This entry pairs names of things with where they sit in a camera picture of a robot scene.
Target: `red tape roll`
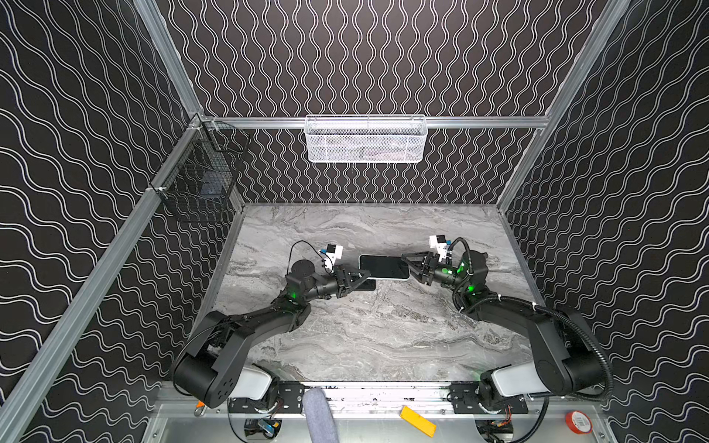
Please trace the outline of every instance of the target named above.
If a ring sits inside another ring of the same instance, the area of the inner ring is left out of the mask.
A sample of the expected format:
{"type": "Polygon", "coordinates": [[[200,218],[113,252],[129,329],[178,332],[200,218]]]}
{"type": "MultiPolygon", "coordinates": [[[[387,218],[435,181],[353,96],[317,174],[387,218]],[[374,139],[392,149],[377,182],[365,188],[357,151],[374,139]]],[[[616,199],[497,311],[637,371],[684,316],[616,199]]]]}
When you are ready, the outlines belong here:
{"type": "Polygon", "coordinates": [[[577,434],[590,434],[593,430],[591,419],[580,410],[566,414],[566,426],[577,434]]]}

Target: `black and white patterned wall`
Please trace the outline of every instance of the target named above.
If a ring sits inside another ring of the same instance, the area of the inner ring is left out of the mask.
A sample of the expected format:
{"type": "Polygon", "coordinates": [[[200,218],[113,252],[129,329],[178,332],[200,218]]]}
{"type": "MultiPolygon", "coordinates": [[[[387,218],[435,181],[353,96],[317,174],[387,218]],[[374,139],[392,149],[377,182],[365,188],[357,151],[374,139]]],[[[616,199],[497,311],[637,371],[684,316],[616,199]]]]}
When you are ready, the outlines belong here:
{"type": "Polygon", "coordinates": [[[229,227],[158,210],[21,441],[140,442],[229,227]]]}
{"type": "Polygon", "coordinates": [[[0,0],[0,404],[182,135],[130,0],[0,0]]]}
{"type": "Polygon", "coordinates": [[[158,0],[212,116],[538,116],[604,0],[158,0]]]}
{"type": "Polygon", "coordinates": [[[312,163],[302,130],[259,130],[236,164],[236,186],[258,203],[495,204],[533,133],[430,130],[422,162],[368,164],[312,163]]]}
{"type": "Polygon", "coordinates": [[[508,211],[589,319],[622,443],[709,441],[709,1],[635,0],[508,211]]]}

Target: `black phone screen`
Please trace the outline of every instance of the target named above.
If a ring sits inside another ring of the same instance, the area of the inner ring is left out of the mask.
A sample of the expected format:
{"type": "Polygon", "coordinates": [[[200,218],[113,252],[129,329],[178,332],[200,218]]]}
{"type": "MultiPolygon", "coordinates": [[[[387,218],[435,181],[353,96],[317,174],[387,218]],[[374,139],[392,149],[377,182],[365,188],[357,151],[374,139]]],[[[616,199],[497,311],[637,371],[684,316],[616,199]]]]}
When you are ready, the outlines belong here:
{"type": "Polygon", "coordinates": [[[371,272],[370,279],[406,280],[409,276],[408,265],[401,257],[360,255],[359,268],[371,272]]]}

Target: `gray marble surface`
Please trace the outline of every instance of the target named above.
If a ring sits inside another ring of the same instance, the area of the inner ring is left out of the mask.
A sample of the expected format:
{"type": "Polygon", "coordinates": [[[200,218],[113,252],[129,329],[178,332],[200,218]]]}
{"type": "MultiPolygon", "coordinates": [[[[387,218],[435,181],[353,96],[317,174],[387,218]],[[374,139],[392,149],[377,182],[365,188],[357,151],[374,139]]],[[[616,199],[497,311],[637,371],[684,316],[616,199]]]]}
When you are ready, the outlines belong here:
{"type": "MultiPolygon", "coordinates": [[[[215,309],[236,314],[267,306],[285,284],[297,240],[318,249],[342,245],[340,262],[356,266],[360,254],[427,251],[435,234],[465,237],[471,249],[488,252],[490,289],[532,300],[493,207],[249,206],[215,309]]],[[[293,256],[318,264],[302,243],[293,256]]],[[[411,278],[316,300],[305,325],[257,344],[249,360],[286,379],[465,381],[531,359],[524,337],[459,315],[450,294],[411,278]]]]}

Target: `white wire basket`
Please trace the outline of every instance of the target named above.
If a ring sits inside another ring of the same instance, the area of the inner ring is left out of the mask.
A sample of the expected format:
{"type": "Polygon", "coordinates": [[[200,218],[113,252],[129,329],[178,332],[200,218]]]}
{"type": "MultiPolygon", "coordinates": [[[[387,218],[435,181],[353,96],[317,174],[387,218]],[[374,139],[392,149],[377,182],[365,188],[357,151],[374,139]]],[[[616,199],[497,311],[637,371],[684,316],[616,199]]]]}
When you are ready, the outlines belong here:
{"type": "Polygon", "coordinates": [[[306,116],[308,159],[316,163],[418,163],[424,116],[306,116]]]}

